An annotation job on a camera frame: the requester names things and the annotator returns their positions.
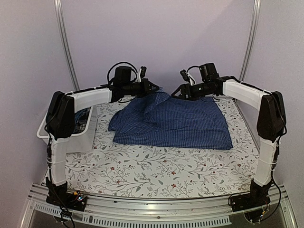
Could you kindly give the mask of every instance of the floral pattern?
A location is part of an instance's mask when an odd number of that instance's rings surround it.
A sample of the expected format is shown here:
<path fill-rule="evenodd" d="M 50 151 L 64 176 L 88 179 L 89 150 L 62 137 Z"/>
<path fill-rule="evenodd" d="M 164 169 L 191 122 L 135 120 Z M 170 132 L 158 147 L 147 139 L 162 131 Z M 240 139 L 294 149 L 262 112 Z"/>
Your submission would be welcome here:
<path fill-rule="evenodd" d="M 127 104 L 97 106 L 93 150 L 67 154 L 68 187 L 92 193 L 142 198 L 220 196 L 249 190 L 258 151 L 232 99 L 216 101 L 233 149 L 168 148 L 113 143 L 108 124 Z"/>

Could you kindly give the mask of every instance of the blue cloth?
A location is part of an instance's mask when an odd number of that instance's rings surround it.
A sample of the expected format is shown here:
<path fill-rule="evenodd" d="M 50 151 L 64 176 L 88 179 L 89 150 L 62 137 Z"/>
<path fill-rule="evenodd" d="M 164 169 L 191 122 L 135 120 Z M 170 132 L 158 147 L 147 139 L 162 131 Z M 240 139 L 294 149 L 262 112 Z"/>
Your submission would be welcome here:
<path fill-rule="evenodd" d="M 187 101 L 157 92 L 132 100 L 109 123 L 113 142 L 229 150 L 232 142 L 223 113 L 212 97 Z"/>

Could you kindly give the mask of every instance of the white plastic bin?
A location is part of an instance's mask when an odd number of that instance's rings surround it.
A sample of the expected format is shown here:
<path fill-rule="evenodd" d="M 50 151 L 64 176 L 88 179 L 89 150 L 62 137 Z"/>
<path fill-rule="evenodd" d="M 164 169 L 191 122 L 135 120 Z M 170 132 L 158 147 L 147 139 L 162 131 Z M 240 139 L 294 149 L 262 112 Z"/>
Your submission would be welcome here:
<path fill-rule="evenodd" d="M 46 125 L 46 116 L 44 117 L 40 127 L 37 131 L 37 137 L 42 139 L 46 144 L 48 143 L 48 133 L 44 130 Z M 93 147 L 93 140 L 97 125 L 97 109 L 95 106 L 90 108 L 88 120 L 86 122 L 85 130 L 79 134 L 73 134 L 69 138 L 67 145 L 67 153 L 81 153 L 88 152 Z"/>

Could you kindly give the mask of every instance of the laundry basket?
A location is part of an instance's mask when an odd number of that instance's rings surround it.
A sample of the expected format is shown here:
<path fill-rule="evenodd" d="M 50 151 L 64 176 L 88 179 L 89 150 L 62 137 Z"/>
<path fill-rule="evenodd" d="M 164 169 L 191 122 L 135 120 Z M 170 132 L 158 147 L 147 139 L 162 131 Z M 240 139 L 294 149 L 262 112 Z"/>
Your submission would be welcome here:
<path fill-rule="evenodd" d="M 44 130 L 46 125 L 46 116 L 44 117 L 40 127 L 37 131 L 37 137 L 42 139 L 46 144 L 48 144 L 48 133 Z M 88 120 L 86 122 L 85 130 L 78 134 L 73 134 L 69 138 L 66 152 L 67 153 L 81 153 L 87 152 L 92 149 L 93 140 L 95 136 L 97 124 L 97 109 L 95 106 L 90 108 L 90 113 Z"/>

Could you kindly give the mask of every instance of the white wall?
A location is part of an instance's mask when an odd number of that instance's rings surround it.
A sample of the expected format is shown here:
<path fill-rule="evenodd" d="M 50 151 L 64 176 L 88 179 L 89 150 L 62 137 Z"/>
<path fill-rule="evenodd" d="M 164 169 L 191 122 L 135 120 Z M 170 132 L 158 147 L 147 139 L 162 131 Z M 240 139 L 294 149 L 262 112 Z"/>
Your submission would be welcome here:
<path fill-rule="evenodd" d="M 253 0 L 63 1 L 71 54 L 81 88 L 106 83 L 115 63 L 147 66 L 147 77 L 173 92 L 179 72 L 215 62 L 239 75 Z M 198 71 L 194 76 L 201 81 Z"/>
<path fill-rule="evenodd" d="M 281 140 L 275 178 L 284 182 L 299 227 L 304 227 L 304 1 L 262 1 L 245 81 L 284 97 L 288 134 Z M 256 129 L 257 113 L 242 105 Z"/>
<path fill-rule="evenodd" d="M 37 128 L 53 92 L 73 88 L 53 0 L 1 0 L 0 34 L 0 227 L 15 228 L 46 171 Z"/>

